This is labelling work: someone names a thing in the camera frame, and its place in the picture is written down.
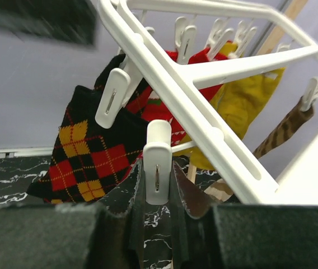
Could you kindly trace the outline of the white plastic clip hanger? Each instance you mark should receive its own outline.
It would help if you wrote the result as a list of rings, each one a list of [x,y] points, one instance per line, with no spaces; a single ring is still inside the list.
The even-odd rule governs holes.
[[[112,127],[141,79],[152,93],[144,110],[150,141],[144,146],[147,201],[166,200],[169,158],[190,157],[190,171],[215,170],[220,178],[205,190],[218,202],[318,205],[318,134],[274,179],[259,162],[288,141],[314,113],[318,77],[278,126],[254,150],[243,143],[248,127],[277,89],[286,66],[318,61],[318,43],[274,8],[240,1],[97,1],[105,29],[126,54],[112,71],[95,119]],[[191,51],[196,27],[186,14],[218,17],[203,56]],[[291,50],[243,57],[244,40],[230,42],[221,16],[264,18],[299,43]]]

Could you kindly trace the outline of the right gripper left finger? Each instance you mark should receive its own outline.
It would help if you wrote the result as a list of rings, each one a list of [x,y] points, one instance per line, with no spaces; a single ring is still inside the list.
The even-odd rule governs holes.
[[[0,268],[142,268],[142,166],[95,203],[0,205]]]

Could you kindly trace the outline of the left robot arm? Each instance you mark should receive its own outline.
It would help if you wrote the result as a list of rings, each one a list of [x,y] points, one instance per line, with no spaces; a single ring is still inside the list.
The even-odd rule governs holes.
[[[91,1],[0,1],[0,29],[93,47],[96,8]]]

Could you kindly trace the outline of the yellow sock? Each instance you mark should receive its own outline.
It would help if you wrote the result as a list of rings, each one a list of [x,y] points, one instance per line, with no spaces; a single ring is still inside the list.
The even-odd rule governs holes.
[[[228,41],[219,51],[225,57],[234,52],[238,45]],[[285,68],[262,73],[259,75],[231,81],[224,84],[212,100],[209,101],[216,112],[243,139],[250,124],[261,113],[274,91],[277,89]],[[189,155],[190,162],[198,169],[215,170],[209,160],[198,147],[174,153],[174,156]]]

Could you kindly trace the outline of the argyle sock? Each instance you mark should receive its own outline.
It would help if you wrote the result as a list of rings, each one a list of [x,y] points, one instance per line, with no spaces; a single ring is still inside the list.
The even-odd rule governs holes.
[[[27,194],[46,203],[97,201],[128,174],[146,143],[148,122],[126,108],[104,129],[95,121],[110,71],[124,55],[115,56],[93,89],[76,86],[54,144],[50,167],[32,182]]]

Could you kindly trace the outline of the red patterned sock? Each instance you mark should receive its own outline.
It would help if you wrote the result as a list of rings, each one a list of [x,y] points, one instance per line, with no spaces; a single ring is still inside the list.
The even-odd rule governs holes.
[[[155,73],[148,77],[151,83],[160,86],[155,91],[183,129],[207,151],[215,142],[209,131],[213,127],[225,130],[228,127],[200,91],[218,88],[221,82],[235,76],[235,69],[229,66],[228,71],[221,72],[220,69],[225,67],[223,62],[208,60],[201,63],[189,60],[188,64],[180,64],[179,57],[171,63],[169,57],[161,52],[155,66],[164,71],[162,76]]]
[[[185,131],[181,125],[144,78],[125,108],[148,122],[155,119],[169,122],[171,125],[171,146],[178,145],[185,136]]]

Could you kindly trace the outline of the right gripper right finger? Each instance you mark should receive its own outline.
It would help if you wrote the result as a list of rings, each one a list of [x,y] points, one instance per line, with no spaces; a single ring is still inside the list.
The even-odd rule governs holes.
[[[318,207],[215,203],[171,171],[175,268],[318,268]]]

